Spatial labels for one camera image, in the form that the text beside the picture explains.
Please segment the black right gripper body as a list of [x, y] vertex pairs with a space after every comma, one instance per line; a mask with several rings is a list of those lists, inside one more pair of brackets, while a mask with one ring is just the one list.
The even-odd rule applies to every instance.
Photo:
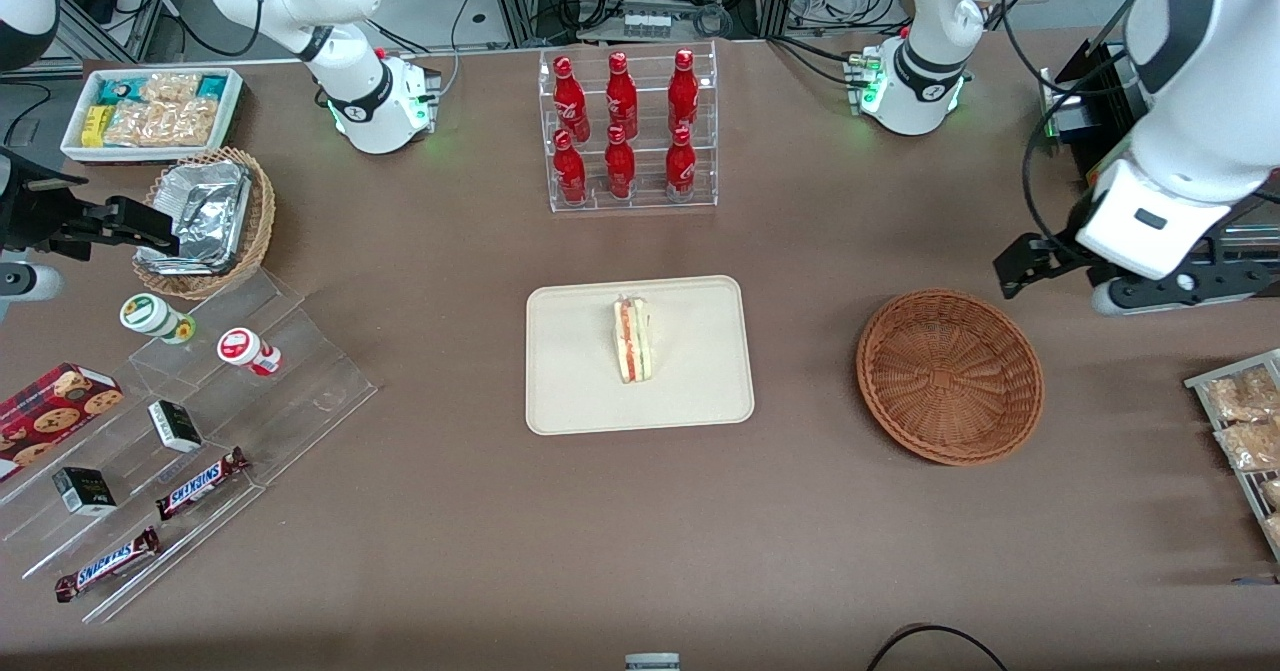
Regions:
[[82, 202], [70, 192], [86, 184], [83, 175], [69, 175], [33, 163], [8, 147], [3, 152], [1, 237], [3, 248], [13, 252], [87, 255], [87, 241], [68, 241], [64, 225], [79, 220]]

